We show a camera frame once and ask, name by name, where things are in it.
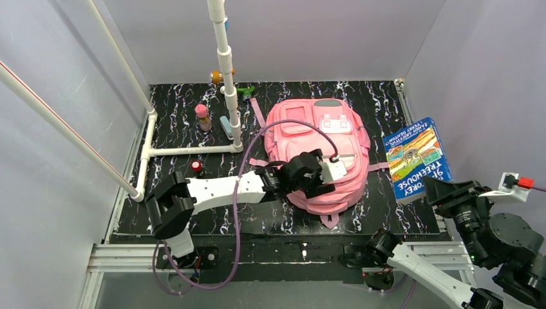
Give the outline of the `blue children's book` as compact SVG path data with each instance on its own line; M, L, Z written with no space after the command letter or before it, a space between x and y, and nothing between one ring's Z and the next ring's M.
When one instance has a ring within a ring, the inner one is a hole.
M409 204L425 196L423 178L453 180L436 124L423 118L382 139L395 199Z

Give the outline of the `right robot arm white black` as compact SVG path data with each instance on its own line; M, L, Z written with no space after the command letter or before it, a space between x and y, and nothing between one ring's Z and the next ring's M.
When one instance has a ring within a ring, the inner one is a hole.
M504 198L524 202L535 190L535 181L516 173L503 173L499 187L478 181L449 182L426 176L426 201L435 213L455 223L474 266L497 268L493 282L524 305L545 307L545 238L521 217L508 212L491 213ZM395 268L441 298L450 308L504 308L502 296L447 275L396 235L379 229L363 246L341 255L352 268Z

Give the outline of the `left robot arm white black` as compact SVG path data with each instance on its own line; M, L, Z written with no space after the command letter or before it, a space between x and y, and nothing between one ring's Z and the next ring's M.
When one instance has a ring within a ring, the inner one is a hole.
M334 183L347 174L340 159L325 158L319 149L289 161L267 162L240 176L187 178L175 172L164 178L144 199L152 235L167 251L182 258L194 251L189 232L192 216L216 207L281 200L293 192L307 199L335 191Z

